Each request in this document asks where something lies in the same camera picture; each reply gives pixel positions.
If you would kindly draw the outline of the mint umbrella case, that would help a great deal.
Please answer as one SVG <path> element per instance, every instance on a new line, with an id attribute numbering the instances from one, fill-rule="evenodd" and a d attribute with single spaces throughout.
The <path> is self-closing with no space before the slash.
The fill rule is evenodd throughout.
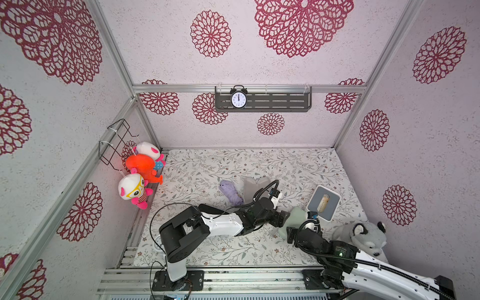
<path id="1" fill-rule="evenodd" d="M 303 210 L 301 207 L 294 207 L 289 217 L 286 219 L 284 225 L 277 230 L 277 235 L 286 240 L 288 237 L 287 229 L 296 228 L 298 229 L 302 223 L 304 223 L 308 218 L 308 212 Z"/>

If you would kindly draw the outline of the black umbrella case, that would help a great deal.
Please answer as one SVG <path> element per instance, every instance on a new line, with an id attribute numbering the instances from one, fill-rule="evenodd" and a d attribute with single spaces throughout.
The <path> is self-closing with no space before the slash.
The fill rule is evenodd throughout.
<path id="1" fill-rule="evenodd" d="M 225 210 L 207 204 L 200 204 L 198 208 L 202 213 L 207 213 L 210 215 L 228 215 L 228 212 Z"/>

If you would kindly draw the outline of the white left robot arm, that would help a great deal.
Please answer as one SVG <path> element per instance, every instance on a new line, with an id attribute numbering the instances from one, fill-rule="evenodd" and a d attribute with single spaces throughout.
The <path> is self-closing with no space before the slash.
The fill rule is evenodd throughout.
<path id="1" fill-rule="evenodd" d="M 190 206 L 165 222 L 159 228 L 159 237 L 170 281 L 187 278 L 187 258 L 211 236 L 245 236 L 265 224 L 284 226 L 290 213 L 277 210 L 279 197 L 280 192 L 274 187 L 269 196 L 235 206 L 232 212 L 201 204 Z"/>

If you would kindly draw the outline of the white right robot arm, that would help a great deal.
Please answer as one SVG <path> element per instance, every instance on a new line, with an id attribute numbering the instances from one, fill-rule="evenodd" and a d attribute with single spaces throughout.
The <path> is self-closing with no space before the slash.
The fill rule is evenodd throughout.
<path id="1" fill-rule="evenodd" d="M 287 242 L 316 258 L 322 269 L 302 271 L 308 290 L 344 290 L 340 299 L 362 291 L 384 300 L 453 300 L 453 281 L 444 276 L 424 277 L 388 264 L 382 222 L 354 222 L 323 237 L 320 220 L 309 212 L 298 227 L 286 228 Z"/>

